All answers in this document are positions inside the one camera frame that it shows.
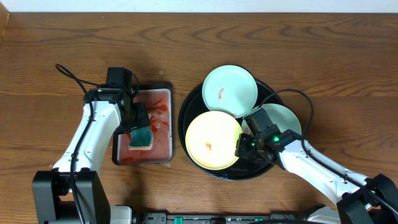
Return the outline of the green scrub sponge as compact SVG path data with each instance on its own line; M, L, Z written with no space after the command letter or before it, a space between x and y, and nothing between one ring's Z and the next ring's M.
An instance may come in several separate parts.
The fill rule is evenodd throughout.
M130 132L130 151L149 151L152 149L154 140L153 133L149 127L143 127Z

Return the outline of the light blue plate top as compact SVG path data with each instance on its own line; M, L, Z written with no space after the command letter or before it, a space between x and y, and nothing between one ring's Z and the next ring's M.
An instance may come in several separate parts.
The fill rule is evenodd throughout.
M244 68L223 65L212 70L202 86L202 98L211 111L222 111L234 118L242 118L256 104L257 83Z

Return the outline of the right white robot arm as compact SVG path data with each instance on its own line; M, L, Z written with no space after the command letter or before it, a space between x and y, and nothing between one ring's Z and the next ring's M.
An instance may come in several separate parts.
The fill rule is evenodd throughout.
M390 178L353 172L290 129L241 133L235 154L264 160L306 180L337 206L341 223L397 223L397 187Z

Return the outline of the yellow plate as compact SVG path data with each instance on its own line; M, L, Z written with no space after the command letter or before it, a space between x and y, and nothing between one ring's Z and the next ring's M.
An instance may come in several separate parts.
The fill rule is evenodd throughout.
M238 160L236 143L242 133L231 115L221 111L203 113L190 123L185 134L188 155L205 169L228 168Z

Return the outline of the light blue plate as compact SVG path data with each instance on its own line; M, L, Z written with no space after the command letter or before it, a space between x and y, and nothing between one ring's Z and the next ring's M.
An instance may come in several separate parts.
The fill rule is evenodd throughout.
M212 70L202 86L202 98L211 111L222 111L234 118L242 118L256 104L257 83L244 68L223 65Z
M279 131L282 133L290 129L297 134L302 134L302 127L298 117L287 107L275 103L266 103L260 108L256 106L249 114L258 110L264 110L266 112L267 115L262 117L261 122L266 124L268 128L276 124Z

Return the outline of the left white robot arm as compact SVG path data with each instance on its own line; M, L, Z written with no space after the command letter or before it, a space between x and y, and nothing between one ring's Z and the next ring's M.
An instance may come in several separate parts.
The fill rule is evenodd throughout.
M123 89L92 89L85 96L80 125L52 170L32 181L39 223L139 223L125 205L111 206L99 170L113 136L150 124L146 107Z

